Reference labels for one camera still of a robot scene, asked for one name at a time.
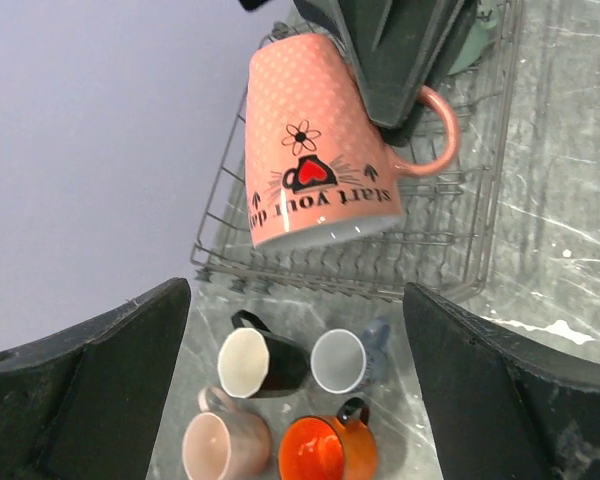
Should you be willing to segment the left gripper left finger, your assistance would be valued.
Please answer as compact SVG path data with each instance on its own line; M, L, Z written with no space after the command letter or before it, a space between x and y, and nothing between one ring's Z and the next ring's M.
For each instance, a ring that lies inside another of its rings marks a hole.
M143 479L187 323L170 279L0 351L0 479Z

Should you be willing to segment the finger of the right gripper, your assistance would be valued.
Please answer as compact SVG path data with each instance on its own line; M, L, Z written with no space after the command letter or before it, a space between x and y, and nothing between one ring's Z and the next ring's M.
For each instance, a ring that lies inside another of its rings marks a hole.
M464 1L296 1L300 16L341 41L370 120L406 120Z

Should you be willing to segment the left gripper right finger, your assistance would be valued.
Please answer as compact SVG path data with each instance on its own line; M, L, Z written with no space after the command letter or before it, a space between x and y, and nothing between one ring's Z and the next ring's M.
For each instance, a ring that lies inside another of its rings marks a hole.
M403 315L444 478L600 479L600 364L414 283Z

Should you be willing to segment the light pink mug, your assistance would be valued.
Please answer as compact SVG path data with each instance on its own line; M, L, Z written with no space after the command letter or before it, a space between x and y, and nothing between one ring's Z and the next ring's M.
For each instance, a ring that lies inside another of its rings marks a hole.
M273 442L262 417L241 410L215 386L199 391L198 407L182 440L182 463L189 479L249 479L266 469Z

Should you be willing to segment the salmon printed mug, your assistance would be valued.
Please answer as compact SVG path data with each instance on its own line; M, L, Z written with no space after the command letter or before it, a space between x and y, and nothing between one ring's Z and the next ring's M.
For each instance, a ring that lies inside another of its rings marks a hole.
M446 135L443 152L427 164L407 162L383 141L328 37L300 34L257 50L249 63L244 129L253 247L328 246L399 224L399 179L442 172L460 147L452 107L427 86L418 99L438 115Z

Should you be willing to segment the blue printed mug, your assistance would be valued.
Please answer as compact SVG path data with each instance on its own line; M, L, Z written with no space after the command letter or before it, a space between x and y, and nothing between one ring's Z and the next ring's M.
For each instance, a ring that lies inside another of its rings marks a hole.
M379 317L360 334L344 328L322 334L314 343L310 366L314 380L331 394L363 391L389 375L387 345L391 327Z

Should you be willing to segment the black faceted mug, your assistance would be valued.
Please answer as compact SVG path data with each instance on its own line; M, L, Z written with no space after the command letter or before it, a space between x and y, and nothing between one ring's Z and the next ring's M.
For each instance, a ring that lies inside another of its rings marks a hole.
M239 310L233 331L220 347L217 373L224 391L238 399L283 397L299 390L310 374L309 353L274 334L255 314Z

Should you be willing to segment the orange enamel mug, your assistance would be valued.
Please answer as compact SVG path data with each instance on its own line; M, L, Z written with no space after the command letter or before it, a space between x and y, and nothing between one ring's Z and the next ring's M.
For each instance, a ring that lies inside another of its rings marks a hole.
M282 436L278 472L282 480L371 480L378 449L369 427L370 408L360 397L334 415L308 415Z

